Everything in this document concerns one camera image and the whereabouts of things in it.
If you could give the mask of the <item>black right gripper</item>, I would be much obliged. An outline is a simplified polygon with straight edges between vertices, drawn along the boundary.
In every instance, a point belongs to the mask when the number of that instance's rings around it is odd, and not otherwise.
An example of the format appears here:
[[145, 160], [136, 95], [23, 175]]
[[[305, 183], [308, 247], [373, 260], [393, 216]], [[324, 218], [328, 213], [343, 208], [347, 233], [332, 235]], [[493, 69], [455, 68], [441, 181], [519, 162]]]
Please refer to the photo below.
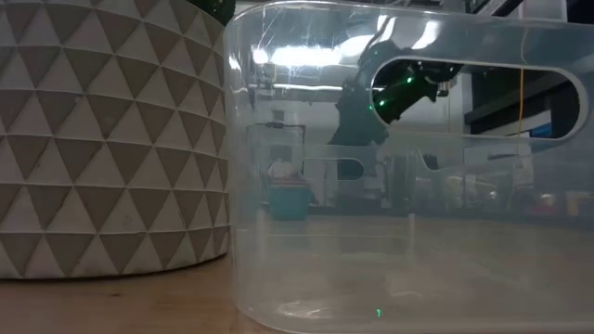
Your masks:
[[362, 100], [345, 99], [337, 102], [336, 108], [339, 125], [329, 141], [331, 145], [380, 145], [387, 138], [386, 126], [369, 104]]

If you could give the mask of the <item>clear plastic basket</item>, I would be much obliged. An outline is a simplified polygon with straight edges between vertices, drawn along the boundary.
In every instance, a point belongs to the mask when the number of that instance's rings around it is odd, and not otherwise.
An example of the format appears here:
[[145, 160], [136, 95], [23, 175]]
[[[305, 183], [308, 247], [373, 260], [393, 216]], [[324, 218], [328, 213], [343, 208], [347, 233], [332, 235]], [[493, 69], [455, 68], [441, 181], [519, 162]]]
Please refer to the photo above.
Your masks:
[[[480, 46], [412, 59], [463, 68], [386, 126], [329, 144], [336, 85], [389, 16]], [[239, 309], [308, 334], [594, 334], [594, 0], [273, 0], [226, 27], [229, 218]], [[273, 177], [300, 174], [302, 221]]]

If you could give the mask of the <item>silver horizontal bar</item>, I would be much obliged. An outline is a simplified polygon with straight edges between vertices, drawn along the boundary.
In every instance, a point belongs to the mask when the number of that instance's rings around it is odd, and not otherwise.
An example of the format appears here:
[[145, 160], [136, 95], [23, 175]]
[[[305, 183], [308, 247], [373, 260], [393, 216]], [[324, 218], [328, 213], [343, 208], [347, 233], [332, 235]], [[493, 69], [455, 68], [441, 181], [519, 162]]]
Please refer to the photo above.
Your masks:
[[344, 87], [336, 85], [303, 85], [303, 84], [292, 84], [292, 83], [272, 83], [270, 88], [265, 88], [263, 85], [255, 83], [248, 84], [250, 88], [261, 88], [261, 89], [281, 89], [281, 90], [303, 90], [303, 91], [335, 91], [341, 92]]

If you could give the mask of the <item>succulent in white patterned pot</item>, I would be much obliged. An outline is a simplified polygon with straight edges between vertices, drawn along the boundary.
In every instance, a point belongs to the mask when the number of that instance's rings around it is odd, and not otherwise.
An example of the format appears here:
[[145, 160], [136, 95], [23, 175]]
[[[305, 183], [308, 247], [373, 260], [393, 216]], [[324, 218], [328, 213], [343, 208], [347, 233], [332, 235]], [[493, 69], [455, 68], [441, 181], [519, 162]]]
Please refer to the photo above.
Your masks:
[[129, 276], [229, 248], [234, 0], [0, 0], [0, 280]]

